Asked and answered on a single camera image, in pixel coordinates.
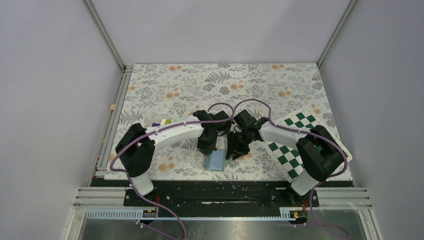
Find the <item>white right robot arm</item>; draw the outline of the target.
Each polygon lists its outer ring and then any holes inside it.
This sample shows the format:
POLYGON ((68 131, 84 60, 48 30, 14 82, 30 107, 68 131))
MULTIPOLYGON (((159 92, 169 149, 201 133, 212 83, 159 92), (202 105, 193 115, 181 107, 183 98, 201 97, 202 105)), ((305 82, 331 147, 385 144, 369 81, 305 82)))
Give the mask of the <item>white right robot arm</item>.
POLYGON ((293 128, 278 125, 267 117, 256 119, 246 110, 233 120, 240 131, 228 134, 227 157, 235 160, 246 155, 249 145, 255 141, 277 143, 299 153, 304 169, 290 183, 291 189, 286 193, 287 201, 293 206, 301 205, 313 187, 347 163, 345 151, 322 125, 293 128))

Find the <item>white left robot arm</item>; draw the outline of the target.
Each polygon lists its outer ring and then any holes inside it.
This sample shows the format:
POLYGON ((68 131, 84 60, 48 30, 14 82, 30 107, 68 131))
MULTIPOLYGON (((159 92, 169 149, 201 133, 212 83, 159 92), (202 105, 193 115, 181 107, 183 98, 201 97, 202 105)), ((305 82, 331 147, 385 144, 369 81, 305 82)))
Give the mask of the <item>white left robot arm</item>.
POLYGON ((232 119, 224 111, 216 114, 198 110, 185 120, 156 127, 133 124, 115 147, 136 199, 144 206, 155 200, 154 185, 149 177, 156 151, 187 139, 197 139, 197 150, 205 156, 215 151, 219 133, 230 130, 232 119))

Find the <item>green card holder wallet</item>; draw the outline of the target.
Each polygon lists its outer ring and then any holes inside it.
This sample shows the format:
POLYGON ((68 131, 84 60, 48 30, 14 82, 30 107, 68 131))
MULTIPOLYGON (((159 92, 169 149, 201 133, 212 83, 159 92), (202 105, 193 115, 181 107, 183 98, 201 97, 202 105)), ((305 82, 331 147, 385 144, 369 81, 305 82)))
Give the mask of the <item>green card holder wallet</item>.
POLYGON ((226 152, 222 149, 212 151, 205 157, 203 165, 207 171, 223 172, 226 165, 226 152))

